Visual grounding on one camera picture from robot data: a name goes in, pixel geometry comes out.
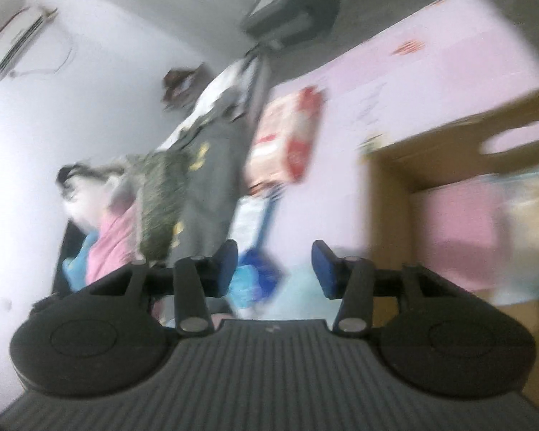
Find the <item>white cloth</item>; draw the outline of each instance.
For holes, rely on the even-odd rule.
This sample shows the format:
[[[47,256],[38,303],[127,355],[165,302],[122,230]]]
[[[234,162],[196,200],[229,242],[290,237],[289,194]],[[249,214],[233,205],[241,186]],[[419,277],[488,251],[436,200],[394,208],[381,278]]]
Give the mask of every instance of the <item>white cloth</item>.
[[[202,92],[196,102],[194,111],[178,125],[174,132],[157,148],[157,150],[169,149],[178,140],[180,133],[183,130],[190,128],[200,116],[204,116],[214,108],[216,101],[227,89],[237,86],[240,82],[240,74],[243,65],[244,60],[240,59],[222,71],[222,73]]]
[[[64,210],[85,234],[99,230],[111,195],[104,181],[87,176],[72,176],[67,180],[74,191],[64,199]]]

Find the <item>cardboard box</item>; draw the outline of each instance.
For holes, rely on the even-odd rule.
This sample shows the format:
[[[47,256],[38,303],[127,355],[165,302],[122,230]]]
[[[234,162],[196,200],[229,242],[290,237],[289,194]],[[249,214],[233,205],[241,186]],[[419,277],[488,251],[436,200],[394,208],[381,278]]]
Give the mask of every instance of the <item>cardboard box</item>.
[[[487,155],[480,151],[483,142],[492,136],[538,120],[539,90],[368,154],[370,257],[376,266],[400,269],[403,263],[423,263],[417,258],[411,194],[487,173],[518,172],[539,164],[539,140],[501,153]],[[527,326],[539,346],[539,301],[506,307],[503,311]],[[539,405],[539,351],[524,392]]]

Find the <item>red and white package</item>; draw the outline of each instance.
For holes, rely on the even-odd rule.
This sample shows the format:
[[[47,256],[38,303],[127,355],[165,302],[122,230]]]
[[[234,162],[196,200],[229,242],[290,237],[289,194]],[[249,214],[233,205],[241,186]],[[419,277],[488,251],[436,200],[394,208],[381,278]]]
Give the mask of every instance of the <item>red and white package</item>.
[[[301,179],[311,156],[322,105],[322,92],[309,86],[266,106],[245,166],[250,188]]]

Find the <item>ribbed rubber surface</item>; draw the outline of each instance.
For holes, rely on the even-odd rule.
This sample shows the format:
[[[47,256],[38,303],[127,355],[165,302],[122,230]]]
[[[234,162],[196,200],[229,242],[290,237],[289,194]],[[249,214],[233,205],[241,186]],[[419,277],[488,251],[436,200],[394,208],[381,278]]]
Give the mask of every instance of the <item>ribbed rubber surface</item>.
[[[228,321],[182,341],[135,388],[96,400],[27,393],[11,431],[539,431],[519,394],[476,402],[431,397],[391,376],[368,344],[323,321]]]

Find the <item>pink cloth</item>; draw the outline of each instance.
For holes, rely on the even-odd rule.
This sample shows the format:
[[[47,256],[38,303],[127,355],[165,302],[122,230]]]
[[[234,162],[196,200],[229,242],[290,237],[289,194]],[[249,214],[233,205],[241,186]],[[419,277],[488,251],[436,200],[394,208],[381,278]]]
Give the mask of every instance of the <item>pink cloth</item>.
[[[314,240],[367,253],[366,139],[391,144],[537,89],[539,56],[488,0],[438,0],[272,98],[307,85],[327,99],[312,160],[281,197],[265,245],[289,268],[309,262]]]
[[[135,218],[135,203],[121,215],[106,211],[102,216],[100,237],[88,254],[86,285],[96,282],[134,259]]]
[[[507,248],[502,196],[487,178],[416,193],[421,263],[461,288],[493,288]]]

